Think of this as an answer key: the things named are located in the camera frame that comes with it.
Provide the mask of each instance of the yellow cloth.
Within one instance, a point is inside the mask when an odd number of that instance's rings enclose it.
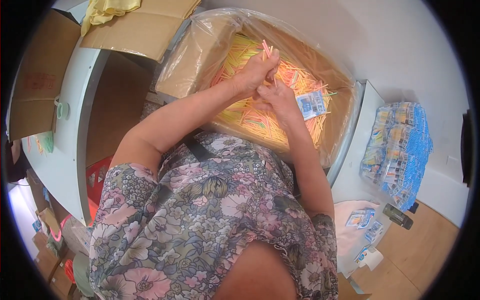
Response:
[[[139,7],[140,0],[90,0],[80,34],[85,36],[91,25],[106,23],[113,16],[123,16]]]

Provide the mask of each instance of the colorful straw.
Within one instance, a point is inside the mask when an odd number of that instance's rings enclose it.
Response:
[[[269,48],[265,40],[256,42],[243,35],[236,34],[233,45],[222,66],[214,76],[211,86],[231,78],[245,66],[250,57],[260,51],[263,51],[263,59],[265,60],[270,57],[273,46]],[[317,80],[305,69],[294,65],[287,57],[281,56],[280,59],[280,66],[274,80],[281,79],[286,84],[289,84],[296,96],[313,91],[321,91],[325,107],[328,108],[328,104],[332,99],[331,96],[336,94],[327,90],[328,84],[322,80]],[[261,139],[288,146],[287,136],[280,129],[274,114],[255,109],[253,103],[254,100],[252,98],[240,100],[219,113],[217,120],[226,126],[229,126],[229,124],[239,125]],[[330,112],[305,121],[305,125],[317,148],[320,146],[321,133],[328,113]]]

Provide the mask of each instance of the wooden floor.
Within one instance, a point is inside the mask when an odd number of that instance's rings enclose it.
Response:
[[[392,224],[377,249],[382,262],[370,271],[356,270],[352,278],[370,300],[419,299],[435,279],[455,242],[458,228],[420,203],[410,230]]]

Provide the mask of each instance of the floral dress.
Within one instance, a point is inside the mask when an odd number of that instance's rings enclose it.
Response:
[[[159,182],[138,164],[108,171],[90,248],[97,294],[210,299],[248,243],[261,240],[279,250],[299,299],[337,299],[334,223],[307,216],[288,166],[243,139],[195,139],[213,157],[200,162],[182,144]]]

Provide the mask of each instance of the green bottle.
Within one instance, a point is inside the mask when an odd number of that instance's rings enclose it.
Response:
[[[393,205],[387,204],[384,208],[384,214],[387,215],[392,222],[399,224],[401,227],[407,230],[412,228],[413,220]]]

